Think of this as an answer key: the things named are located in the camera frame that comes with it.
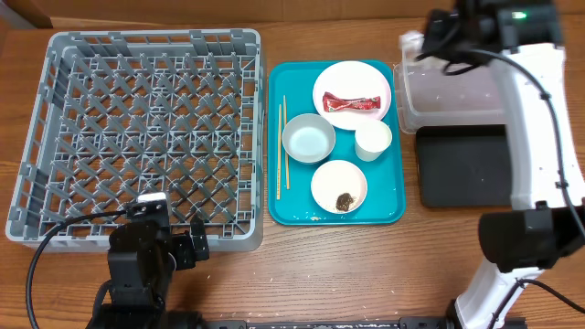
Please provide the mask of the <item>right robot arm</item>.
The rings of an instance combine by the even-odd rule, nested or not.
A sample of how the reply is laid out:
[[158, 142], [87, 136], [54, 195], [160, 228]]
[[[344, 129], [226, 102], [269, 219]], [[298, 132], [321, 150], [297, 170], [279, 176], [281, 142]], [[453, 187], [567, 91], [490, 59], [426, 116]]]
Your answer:
[[459, 0], [429, 13], [420, 57], [442, 59], [447, 76], [485, 66], [500, 93], [512, 208], [480, 218], [483, 261], [440, 327], [502, 328], [525, 288], [584, 244], [584, 179], [557, 8], [551, 1]]

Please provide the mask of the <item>small pink bowl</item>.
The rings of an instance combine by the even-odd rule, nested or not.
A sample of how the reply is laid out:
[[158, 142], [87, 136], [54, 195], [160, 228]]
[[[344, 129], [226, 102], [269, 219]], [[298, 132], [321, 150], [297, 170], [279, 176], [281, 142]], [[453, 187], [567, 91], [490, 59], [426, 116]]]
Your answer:
[[[333, 160], [322, 164], [314, 172], [311, 193], [320, 208], [332, 214], [344, 215], [357, 210], [365, 201], [367, 179], [355, 164], [346, 160]], [[344, 193], [356, 197], [355, 208], [348, 213], [335, 210], [335, 201]]]

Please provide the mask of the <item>grey round bowl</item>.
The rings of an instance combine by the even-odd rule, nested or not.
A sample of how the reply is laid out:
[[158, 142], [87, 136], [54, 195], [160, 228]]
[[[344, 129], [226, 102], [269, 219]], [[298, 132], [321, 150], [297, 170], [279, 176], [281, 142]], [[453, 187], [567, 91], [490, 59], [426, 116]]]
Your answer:
[[287, 149], [289, 156], [303, 164], [316, 164], [334, 149], [335, 128], [319, 114], [295, 116], [287, 123]]

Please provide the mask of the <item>brown food scrap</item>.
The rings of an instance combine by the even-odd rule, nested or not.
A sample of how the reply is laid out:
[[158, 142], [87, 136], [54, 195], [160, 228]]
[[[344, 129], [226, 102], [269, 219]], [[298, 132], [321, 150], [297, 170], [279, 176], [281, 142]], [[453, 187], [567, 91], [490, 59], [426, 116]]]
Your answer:
[[335, 210], [340, 213], [348, 213], [355, 208], [356, 197], [350, 193], [344, 193], [338, 196], [335, 201]]

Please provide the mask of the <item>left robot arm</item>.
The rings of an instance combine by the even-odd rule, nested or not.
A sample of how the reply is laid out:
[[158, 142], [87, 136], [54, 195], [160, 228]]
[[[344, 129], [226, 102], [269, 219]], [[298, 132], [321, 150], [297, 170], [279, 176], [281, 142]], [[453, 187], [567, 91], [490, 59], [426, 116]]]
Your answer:
[[154, 220], [136, 219], [110, 235], [111, 278], [98, 291], [89, 328], [204, 328], [197, 312], [168, 312], [173, 274], [209, 259], [204, 221], [174, 234]]

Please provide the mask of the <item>white paper cup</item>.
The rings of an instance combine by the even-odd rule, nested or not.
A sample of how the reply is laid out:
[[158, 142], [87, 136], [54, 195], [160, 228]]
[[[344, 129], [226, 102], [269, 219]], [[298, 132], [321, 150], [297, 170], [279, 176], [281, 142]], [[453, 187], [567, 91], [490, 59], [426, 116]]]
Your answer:
[[392, 131], [382, 121], [367, 120], [355, 130], [355, 148], [359, 159], [376, 160], [392, 143]]

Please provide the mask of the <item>red snack wrapper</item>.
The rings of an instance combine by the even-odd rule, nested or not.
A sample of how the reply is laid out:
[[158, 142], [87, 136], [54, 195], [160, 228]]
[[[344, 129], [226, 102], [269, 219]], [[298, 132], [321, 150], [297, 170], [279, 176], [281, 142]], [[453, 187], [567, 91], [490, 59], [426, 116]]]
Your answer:
[[370, 111], [381, 107], [381, 98], [341, 99], [331, 92], [326, 92], [322, 98], [326, 112], [339, 112], [343, 110]]

